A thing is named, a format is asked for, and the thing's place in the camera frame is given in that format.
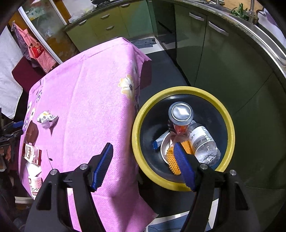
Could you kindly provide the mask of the red white carton box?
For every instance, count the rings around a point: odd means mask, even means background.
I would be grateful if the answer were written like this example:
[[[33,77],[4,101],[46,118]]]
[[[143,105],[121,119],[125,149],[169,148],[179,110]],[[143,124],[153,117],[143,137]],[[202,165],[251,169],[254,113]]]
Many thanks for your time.
[[[22,156],[27,162],[40,166],[41,155],[42,150],[40,150],[38,147],[32,146],[28,143],[23,144]]]

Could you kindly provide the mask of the red soda can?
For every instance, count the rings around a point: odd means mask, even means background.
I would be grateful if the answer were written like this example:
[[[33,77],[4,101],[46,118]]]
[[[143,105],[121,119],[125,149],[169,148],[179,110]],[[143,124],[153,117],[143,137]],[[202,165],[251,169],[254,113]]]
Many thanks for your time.
[[[174,102],[168,110],[176,134],[185,134],[193,120],[193,109],[185,102]]]

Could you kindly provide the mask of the white supplement bottle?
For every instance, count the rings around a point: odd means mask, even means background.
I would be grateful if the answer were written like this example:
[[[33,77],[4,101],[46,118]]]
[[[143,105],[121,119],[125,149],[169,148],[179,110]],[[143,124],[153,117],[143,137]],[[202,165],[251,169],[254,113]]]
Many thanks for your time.
[[[42,178],[38,176],[28,176],[28,182],[29,182],[31,197],[35,199],[42,186]]]

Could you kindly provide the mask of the white paper napkin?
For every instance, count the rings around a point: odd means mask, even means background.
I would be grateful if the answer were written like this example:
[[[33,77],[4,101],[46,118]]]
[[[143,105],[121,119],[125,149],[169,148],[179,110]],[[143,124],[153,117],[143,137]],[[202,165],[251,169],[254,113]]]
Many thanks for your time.
[[[26,168],[28,171],[28,177],[38,177],[39,174],[42,172],[41,166],[33,163],[27,162]]]

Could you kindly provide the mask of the blue white tube wrapper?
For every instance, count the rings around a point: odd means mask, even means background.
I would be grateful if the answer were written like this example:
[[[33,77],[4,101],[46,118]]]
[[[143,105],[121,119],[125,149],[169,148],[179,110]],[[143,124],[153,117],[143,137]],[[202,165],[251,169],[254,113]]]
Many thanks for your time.
[[[154,140],[154,142],[152,143],[152,147],[153,149],[156,151],[160,148],[163,140],[165,139],[165,137],[169,134],[169,131],[166,131],[164,134],[162,134],[158,139]]]

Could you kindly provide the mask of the brown plastic food tray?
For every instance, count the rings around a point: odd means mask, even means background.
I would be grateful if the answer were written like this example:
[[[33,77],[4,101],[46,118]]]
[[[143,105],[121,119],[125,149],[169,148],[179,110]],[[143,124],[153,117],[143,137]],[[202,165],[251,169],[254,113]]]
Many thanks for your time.
[[[26,143],[35,145],[38,133],[39,131],[37,125],[31,120],[26,131]]]

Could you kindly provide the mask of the glass sliding door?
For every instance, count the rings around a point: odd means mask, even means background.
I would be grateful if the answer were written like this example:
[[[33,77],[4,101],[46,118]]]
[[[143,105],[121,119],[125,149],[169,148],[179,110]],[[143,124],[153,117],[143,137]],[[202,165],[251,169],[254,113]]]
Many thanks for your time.
[[[79,53],[64,31],[67,23],[54,1],[25,1],[18,11],[38,41],[58,64]]]

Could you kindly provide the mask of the white snack wrapper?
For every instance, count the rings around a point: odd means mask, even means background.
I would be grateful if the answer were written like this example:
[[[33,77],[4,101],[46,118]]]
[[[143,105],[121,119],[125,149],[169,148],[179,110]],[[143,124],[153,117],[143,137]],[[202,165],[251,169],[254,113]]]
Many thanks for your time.
[[[54,127],[58,119],[59,117],[57,115],[53,115],[50,111],[44,111],[37,117],[37,121],[45,129]]]

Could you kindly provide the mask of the pink hanging apron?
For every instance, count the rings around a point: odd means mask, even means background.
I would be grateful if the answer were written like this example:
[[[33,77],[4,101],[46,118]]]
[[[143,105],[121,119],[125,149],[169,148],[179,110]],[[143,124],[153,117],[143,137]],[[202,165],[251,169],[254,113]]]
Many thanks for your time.
[[[16,35],[23,56],[31,62],[33,68],[41,67],[45,74],[52,70],[57,63],[56,60],[27,29],[23,30],[13,21],[11,31]]]

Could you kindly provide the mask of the dark red chair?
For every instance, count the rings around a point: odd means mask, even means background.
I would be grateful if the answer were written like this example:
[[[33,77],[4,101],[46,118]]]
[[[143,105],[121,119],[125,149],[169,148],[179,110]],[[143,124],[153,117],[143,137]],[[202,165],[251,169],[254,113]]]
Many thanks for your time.
[[[33,68],[31,63],[25,57],[22,57],[12,70],[12,75],[28,94],[31,87],[46,74],[41,67]]]

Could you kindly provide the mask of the red instant noodle bucket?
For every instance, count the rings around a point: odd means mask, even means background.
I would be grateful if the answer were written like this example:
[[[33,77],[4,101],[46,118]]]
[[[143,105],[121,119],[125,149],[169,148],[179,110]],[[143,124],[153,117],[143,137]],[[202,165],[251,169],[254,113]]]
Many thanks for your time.
[[[174,146],[175,137],[176,137],[176,134],[174,132],[165,132],[159,138],[159,141],[161,142],[159,146],[160,153],[166,164],[169,164],[167,160],[167,152],[169,148]]]

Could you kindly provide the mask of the clear plastic water bottle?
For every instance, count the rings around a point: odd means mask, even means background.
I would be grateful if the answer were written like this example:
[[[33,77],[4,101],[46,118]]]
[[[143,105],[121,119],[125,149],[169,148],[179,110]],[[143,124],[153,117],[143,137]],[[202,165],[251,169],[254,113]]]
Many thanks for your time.
[[[200,163],[214,166],[221,157],[221,152],[209,131],[196,121],[189,125],[189,142]]]

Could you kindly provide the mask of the green plant by sink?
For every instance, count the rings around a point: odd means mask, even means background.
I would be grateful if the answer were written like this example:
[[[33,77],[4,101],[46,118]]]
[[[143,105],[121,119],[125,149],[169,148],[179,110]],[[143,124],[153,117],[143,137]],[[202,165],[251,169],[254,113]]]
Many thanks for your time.
[[[246,21],[249,20],[249,16],[245,9],[243,8],[243,3],[240,3],[238,7],[235,7],[231,10],[230,14],[237,16],[241,19],[244,19]]]

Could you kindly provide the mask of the green lower cabinets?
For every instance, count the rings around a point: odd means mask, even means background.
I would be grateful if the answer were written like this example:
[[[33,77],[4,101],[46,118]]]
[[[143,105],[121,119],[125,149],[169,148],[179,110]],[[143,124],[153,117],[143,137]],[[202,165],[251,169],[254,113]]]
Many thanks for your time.
[[[133,41],[154,34],[147,1],[114,1],[69,24],[65,32],[80,52],[118,37]]]

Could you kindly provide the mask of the pink floral tablecloth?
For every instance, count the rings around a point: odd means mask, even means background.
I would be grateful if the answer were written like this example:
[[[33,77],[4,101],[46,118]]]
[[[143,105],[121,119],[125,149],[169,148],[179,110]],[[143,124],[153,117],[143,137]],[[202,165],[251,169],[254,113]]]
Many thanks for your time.
[[[37,123],[42,179],[52,169],[75,170],[113,145],[103,184],[92,194],[106,231],[143,231],[156,216],[139,194],[131,145],[140,89],[150,82],[150,58],[116,38],[65,61],[29,91],[25,126],[45,111],[58,116],[52,128]]]

